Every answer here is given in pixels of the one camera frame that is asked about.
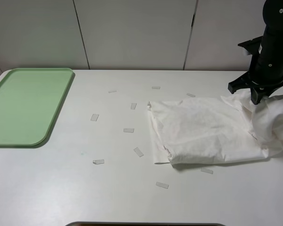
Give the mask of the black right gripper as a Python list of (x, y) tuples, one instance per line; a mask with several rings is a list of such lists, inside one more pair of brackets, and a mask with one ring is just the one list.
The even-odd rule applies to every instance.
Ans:
[(228, 90), (234, 94), (240, 89), (250, 89), (250, 99), (258, 105), (271, 90), (283, 86), (283, 62), (278, 59), (269, 62), (259, 56), (252, 56), (249, 70), (236, 80), (228, 83)]

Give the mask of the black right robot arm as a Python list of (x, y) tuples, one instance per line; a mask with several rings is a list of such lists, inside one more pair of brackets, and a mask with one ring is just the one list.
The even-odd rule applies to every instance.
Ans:
[(239, 44), (252, 56), (249, 70), (228, 84), (231, 94), (250, 89), (255, 105), (283, 86), (283, 0), (267, 0), (263, 19), (263, 36)]

